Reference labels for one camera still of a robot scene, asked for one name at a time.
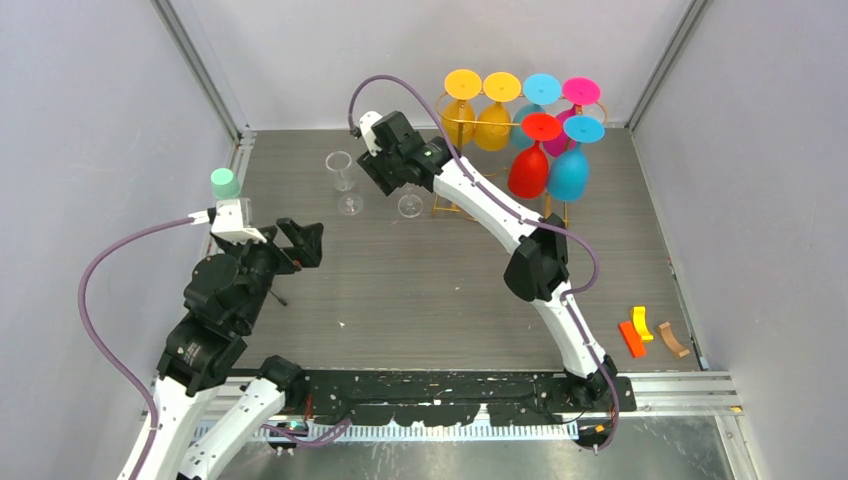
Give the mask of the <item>clear wine glass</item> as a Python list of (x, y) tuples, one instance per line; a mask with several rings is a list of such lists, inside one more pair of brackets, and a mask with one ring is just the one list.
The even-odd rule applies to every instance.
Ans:
[(334, 189), (341, 194), (337, 202), (339, 212), (346, 216), (359, 214), (364, 207), (364, 200), (354, 192), (356, 179), (352, 156), (345, 151), (331, 152), (325, 158), (325, 167)]
[(398, 200), (398, 213), (407, 219), (419, 217), (423, 212), (423, 200), (416, 193), (413, 185), (407, 185)]

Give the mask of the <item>red wine glass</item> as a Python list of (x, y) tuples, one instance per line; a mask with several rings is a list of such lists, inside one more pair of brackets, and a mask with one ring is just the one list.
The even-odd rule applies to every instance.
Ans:
[(541, 144), (556, 139), (563, 127), (554, 116), (536, 112), (522, 119), (520, 129), (531, 145), (515, 157), (507, 185), (515, 196), (532, 199), (545, 191), (549, 175), (549, 162)]

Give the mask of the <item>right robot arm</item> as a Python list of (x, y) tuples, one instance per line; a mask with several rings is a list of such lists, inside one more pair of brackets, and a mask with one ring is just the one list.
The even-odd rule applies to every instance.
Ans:
[(425, 140), (399, 111), (369, 111), (348, 123), (351, 135), (366, 145), (359, 165), (384, 194), (407, 184), (420, 186), (457, 204), (495, 237), (510, 256), (504, 282), (547, 326), (574, 403), (617, 417), (617, 368), (591, 334), (567, 268), (567, 243), (586, 247), (587, 242), (566, 230), (558, 216), (542, 217), (495, 187), (447, 139)]

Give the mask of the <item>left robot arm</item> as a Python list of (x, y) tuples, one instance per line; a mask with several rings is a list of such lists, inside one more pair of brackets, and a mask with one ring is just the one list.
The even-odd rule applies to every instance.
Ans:
[(139, 433), (121, 478), (215, 479), (272, 415), (305, 405), (304, 370), (272, 355), (236, 404), (194, 436), (246, 350), (274, 278), (319, 267), (323, 233), (321, 223), (280, 218), (242, 243), (213, 234), (220, 251), (195, 265), (184, 289), (187, 313), (167, 336), (156, 367), (151, 424)]

